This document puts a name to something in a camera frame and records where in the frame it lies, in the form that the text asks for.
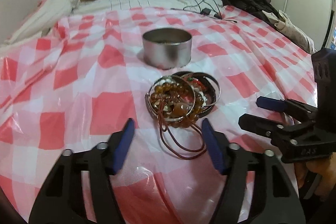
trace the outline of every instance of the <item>metal bolt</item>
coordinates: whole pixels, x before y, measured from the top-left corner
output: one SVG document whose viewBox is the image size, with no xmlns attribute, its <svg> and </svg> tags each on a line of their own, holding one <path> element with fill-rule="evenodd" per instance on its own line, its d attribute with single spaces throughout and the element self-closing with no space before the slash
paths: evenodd
<svg viewBox="0 0 336 224">
<path fill-rule="evenodd" d="M 265 151 L 265 155 L 268 157 L 273 157 L 274 156 L 274 152 L 272 150 L 266 150 Z"/>
<path fill-rule="evenodd" d="M 239 150 L 240 146 L 239 146 L 239 144 L 237 144 L 237 143 L 230 143 L 230 144 L 229 144 L 229 148 L 230 148 L 231 150 Z"/>
<path fill-rule="evenodd" d="M 297 140 L 291 139 L 291 140 L 290 140 L 290 143 L 291 143 L 292 145 L 297 145 Z"/>
<path fill-rule="evenodd" d="M 72 154 L 72 150 L 71 149 L 66 149 L 63 151 L 62 155 L 63 156 L 70 156 Z"/>
<path fill-rule="evenodd" d="M 107 148 L 107 143 L 105 143 L 105 142 L 99 143 L 99 144 L 97 144 L 97 148 L 99 150 L 106 149 Z"/>
</svg>

